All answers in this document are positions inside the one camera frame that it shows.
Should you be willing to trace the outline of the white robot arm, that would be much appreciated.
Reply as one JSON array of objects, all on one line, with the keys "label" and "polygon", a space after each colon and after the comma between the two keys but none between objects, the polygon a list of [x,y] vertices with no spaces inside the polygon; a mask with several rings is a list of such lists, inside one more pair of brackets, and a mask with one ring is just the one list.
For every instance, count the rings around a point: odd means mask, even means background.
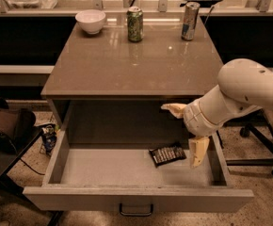
[{"label": "white robot arm", "polygon": [[209,137],[226,121],[261,108],[273,111],[273,72],[246,58],[229,61],[220,69],[217,85],[189,104],[164,104],[164,110],[182,119],[195,137],[191,140],[191,167],[206,155]]}]

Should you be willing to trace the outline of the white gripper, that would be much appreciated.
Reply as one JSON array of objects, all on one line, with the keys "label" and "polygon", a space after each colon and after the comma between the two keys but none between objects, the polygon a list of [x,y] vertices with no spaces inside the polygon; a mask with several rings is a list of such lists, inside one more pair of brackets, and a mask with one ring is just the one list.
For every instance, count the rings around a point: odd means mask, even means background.
[{"label": "white gripper", "polygon": [[183,119],[187,130],[194,138],[188,140],[190,167],[198,167],[203,162],[209,147],[209,137],[218,130],[218,126],[209,122],[200,109],[200,100],[197,99],[190,104],[163,104],[163,110],[169,111],[175,118]]}]

